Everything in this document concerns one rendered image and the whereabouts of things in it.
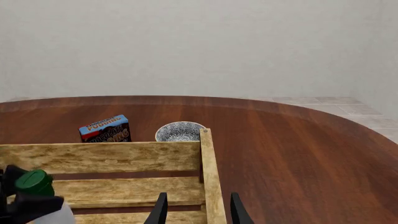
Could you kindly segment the blue white patterned bowl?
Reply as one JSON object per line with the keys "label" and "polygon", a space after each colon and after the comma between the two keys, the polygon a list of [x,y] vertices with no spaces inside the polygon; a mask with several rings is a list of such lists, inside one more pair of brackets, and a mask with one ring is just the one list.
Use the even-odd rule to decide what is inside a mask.
{"label": "blue white patterned bowl", "polygon": [[199,141],[201,129],[205,127],[189,121],[169,123],[157,130],[155,140],[158,142]]}

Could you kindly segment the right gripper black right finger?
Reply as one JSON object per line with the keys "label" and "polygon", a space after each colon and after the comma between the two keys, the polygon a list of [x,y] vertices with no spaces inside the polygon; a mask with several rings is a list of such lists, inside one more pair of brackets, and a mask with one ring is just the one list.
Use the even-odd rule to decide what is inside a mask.
{"label": "right gripper black right finger", "polygon": [[233,224],[254,224],[236,192],[231,193],[230,210]]}

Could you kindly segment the chocolate pudding box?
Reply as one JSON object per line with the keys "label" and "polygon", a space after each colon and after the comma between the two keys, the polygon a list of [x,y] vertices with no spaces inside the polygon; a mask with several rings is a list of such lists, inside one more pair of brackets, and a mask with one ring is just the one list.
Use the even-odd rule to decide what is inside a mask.
{"label": "chocolate pudding box", "polygon": [[117,115],[79,129],[82,143],[131,142],[129,121],[124,115]]}

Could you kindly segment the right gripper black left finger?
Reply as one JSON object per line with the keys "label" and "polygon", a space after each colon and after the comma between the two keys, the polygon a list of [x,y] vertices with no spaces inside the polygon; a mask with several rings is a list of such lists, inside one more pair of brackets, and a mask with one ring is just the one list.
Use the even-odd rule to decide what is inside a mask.
{"label": "right gripper black left finger", "polygon": [[159,194],[159,197],[144,224],[165,224],[167,219],[167,210],[167,193],[162,192]]}

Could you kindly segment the salad dressing bottle green cap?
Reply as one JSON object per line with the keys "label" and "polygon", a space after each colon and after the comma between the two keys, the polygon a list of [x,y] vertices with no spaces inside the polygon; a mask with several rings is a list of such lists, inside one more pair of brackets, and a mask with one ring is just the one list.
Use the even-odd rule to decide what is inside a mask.
{"label": "salad dressing bottle green cap", "polygon": [[[16,180],[17,192],[32,195],[57,196],[52,186],[53,178],[42,169],[28,171]],[[62,208],[57,212],[42,216],[32,221],[33,224],[75,224],[75,217],[64,199]]]}

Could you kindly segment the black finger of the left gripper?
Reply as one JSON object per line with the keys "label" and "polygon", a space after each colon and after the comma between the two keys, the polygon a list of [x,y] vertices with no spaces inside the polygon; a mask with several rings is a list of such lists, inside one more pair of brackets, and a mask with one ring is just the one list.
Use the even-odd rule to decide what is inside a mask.
{"label": "black finger of the left gripper", "polygon": [[15,182],[22,177],[27,170],[21,169],[15,165],[8,165],[2,175],[2,186],[6,195],[14,195],[16,193]]}
{"label": "black finger of the left gripper", "polygon": [[7,205],[10,216],[7,224],[27,224],[37,218],[57,212],[62,208],[63,203],[63,197],[17,192],[14,201]]}

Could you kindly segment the wooden slat tray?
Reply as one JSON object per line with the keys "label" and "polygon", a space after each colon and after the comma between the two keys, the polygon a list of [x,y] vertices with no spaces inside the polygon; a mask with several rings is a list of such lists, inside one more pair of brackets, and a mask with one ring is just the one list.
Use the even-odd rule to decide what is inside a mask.
{"label": "wooden slat tray", "polygon": [[198,141],[0,145],[0,167],[43,169],[71,208],[151,207],[159,194],[171,206],[200,206],[169,212],[166,224],[227,224],[211,131]]}

